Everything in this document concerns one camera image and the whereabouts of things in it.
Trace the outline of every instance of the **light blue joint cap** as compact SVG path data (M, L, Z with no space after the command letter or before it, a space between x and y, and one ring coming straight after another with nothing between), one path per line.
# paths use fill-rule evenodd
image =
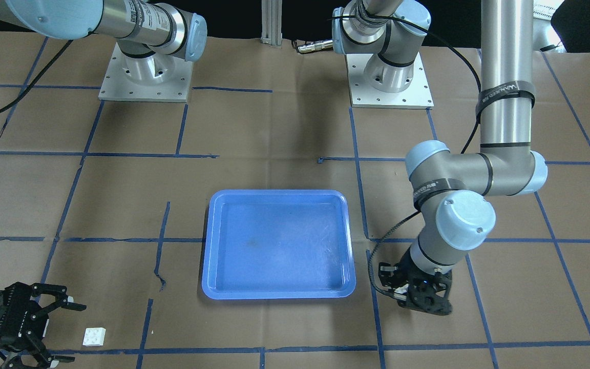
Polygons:
M80 39L97 28L103 0L6 0L28 28L56 39Z
M206 48L208 26L203 16L194 13L188 28L188 39L185 44L185 61L196 62L202 57Z
M405 21L410 21L417 26L425 28L426 30L429 29L429 25L431 24L431 15L429 14L429 10L427 10L424 5L415 0L404 0L402 4L396 9L395 13L393 14L396 18L404 19ZM426 36L427 33L419 30L418 28L414 28L409 26L408 24L399 23L402 27L407 28L408 31L413 33L417 36Z
M477 192L453 191L436 209L438 233L457 250L469 251L481 245L495 225L493 206Z
M342 16L343 15L343 8L336 8L334 9L334 16ZM341 19L334 19L332 23L332 39L334 41L334 52L336 54L345 54L345 49L343 47L343 30L341 30Z
M405 158L405 163L407 164L407 174L409 178L411 178L412 173L414 170L418 168L423 161L425 161L428 157L436 154L436 152L441 151L450 151L447 145L443 142L437 140L429 140L420 142L418 145L415 145L407 154Z
M532 151L532 155L534 155L534 174L532 174L532 179L515 196L532 194L539 191L545 184L545 180L547 179L547 164L545 164L545 159L536 151Z

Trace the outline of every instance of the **brown tiled surface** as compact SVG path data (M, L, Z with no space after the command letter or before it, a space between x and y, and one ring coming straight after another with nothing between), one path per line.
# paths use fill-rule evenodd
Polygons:
M63 44L44 42L0 33L0 107ZM272 93L196 89L183 122L183 104L100 105L96 87L112 49L106 37L77 40L10 115L0 140L0 288L40 281L49 266L47 282L64 283L88 304L81 313L52 313L45 343L76 351L66 367L136 367L139 355L145 368L422 367L430 360L477 369L493 360L501 368L590 367L590 55L548 54L550 70L534 54L532 145L551 162L550 177L540 201L489 198L496 228L469 264L457 264L454 312L436 317L372 296L365 250L374 244L366 236L381 237L414 211L402 161L413 145L435 132L458 152L468 138L476 88L456 56L422 49L433 110L350 110L342 56L211 38L192 86ZM478 52L461 51L479 70ZM355 152L389 161L355 161ZM208 201L222 189L342 192L354 293L208 299L200 287L202 238ZM416 217L392 237L415 238L423 226ZM384 245L375 262L397 261L405 240ZM107 329L105 345L81 346L85 327L97 326Z

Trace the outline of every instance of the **blue plastic tray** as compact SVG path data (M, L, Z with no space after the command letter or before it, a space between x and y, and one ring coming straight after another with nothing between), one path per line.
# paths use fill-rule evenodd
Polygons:
M327 190L224 190L208 210L211 299L346 297L356 287L347 201Z

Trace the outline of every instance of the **metal mounting plate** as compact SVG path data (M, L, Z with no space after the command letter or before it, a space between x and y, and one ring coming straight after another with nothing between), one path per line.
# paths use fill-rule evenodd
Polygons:
M140 85L127 77L124 71L124 55L117 44L108 63L106 76L99 91L100 100L154 101L158 103L186 103L193 74L192 61L176 63L176 70L169 79L156 85Z
M352 107L355 108L392 108L392 109L426 109L434 107L434 99L425 75L420 54L414 61L414 78L411 85L401 93L385 93L375 89L363 75L372 54L347 55L347 77L349 79Z

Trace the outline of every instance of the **small white block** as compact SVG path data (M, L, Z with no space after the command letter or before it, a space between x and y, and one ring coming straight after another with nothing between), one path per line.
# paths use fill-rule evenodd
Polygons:
M83 335L84 346L103 346L103 337L106 335L106 329L99 327L98 329L86 329L86 334Z

